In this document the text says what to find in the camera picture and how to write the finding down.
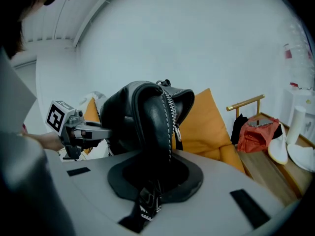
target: red object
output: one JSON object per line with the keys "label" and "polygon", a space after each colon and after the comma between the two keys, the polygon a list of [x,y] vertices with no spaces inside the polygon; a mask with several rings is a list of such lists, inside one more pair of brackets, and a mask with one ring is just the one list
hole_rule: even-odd
{"label": "red object", "polygon": [[294,83],[294,82],[291,82],[291,83],[290,83],[290,85],[291,85],[291,86],[293,86],[293,87],[296,87],[296,88],[298,88],[298,87],[299,87],[299,85],[298,85],[298,84],[296,84],[296,83]]}
{"label": "red object", "polygon": [[307,51],[307,54],[308,54],[308,56],[309,56],[309,59],[312,60],[312,59],[313,59],[312,53],[311,53],[310,51]]}
{"label": "red object", "polygon": [[28,129],[26,128],[25,124],[23,123],[22,128],[24,129],[25,133],[28,133]]}
{"label": "red object", "polygon": [[292,58],[291,50],[285,51],[285,58],[286,58],[286,59],[291,59],[291,58]]}
{"label": "red object", "polygon": [[250,118],[241,128],[240,139],[237,149],[246,153],[258,152],[267,149],[276,129],[279,126],[279,120],[269,118],[273,121],[271,124],[252,127],[249,126],[250,121],[255,121],[257,118]]}

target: gold metal rail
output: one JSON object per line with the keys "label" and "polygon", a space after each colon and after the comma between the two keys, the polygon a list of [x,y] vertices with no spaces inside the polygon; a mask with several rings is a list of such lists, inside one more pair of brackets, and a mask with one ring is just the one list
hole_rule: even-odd
{"label": "gold metal rail", "polygon": [[236,103],[230,107],[226,107],[226,110],[231,111],[233,109],[236,109],[236,118],[237,118],[238,116],[240,116],[240,107],[246,106],[248,104],[251,104],[251,103],[257,101],[257,114],[259,114],[260,100],[263,98],[265,98],[264,94],[256,96],[256,97],[249,99],[249,100],[242,101],[240,103]]}

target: white wall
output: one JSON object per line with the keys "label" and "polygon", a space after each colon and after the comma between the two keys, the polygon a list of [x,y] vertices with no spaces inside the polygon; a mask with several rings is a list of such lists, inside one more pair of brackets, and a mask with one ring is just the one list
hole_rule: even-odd
{"label": "white wall", "polygon": [[87,92],[84,81],[79,80],[77,54],[71,40],[43,41],[37,44],[36,52],[37,98],[45,121],[52,100],[63,100],[76,107]]}
{"label": "white wall", "polygon": [[290,16],[281,0],[113,0],[81,42],[80,74],[107,96],[135,80],[210,88],[231,133],[233,103],[265,94],[261,111],[279,117],[280,25]]}
{"label": "white wall", "polygon": [[[35,82],[36,64],[29,64],[16,69],[16,73],[24,82],[24,84],[31,90],[36,96],[36,82]],[[38,100],[36,100],[30,109],[24,124],[29,133],[32,134],[44,134],[46,133],[46,127],[40,114]]]}

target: red plastic bag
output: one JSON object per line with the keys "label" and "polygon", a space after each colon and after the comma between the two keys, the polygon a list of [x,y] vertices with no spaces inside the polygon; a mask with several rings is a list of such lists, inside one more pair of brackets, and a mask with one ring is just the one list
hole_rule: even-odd
{"label": "red plastic bag", "polygon": [[252,127],[249,122],[258,120],[258,118],[250,118],[241,128],[240,139],[237,149],[246,153],[258,152],[267,149],[276,129],[279,126],[279,120],[269,118],[271,124]]}

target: white shoe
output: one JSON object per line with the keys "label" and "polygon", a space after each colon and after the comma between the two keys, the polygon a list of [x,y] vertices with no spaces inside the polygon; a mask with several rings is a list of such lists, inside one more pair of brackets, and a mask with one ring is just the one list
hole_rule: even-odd
{"label": "white shoe", "polygon": [[312,147],[301,147],[296,144],[289,144],[287,152],[291,159],[300,168],[315,172],[315,149]]}
{"label": "white shoe", "polygon": [[280,135],[278,138],[271,140],[268,146],[268,154],[275,162],[284,165],[287,163],[287,152],[285,148],[286,135],[284,126],[281,123],[280,125],[282,135]]}

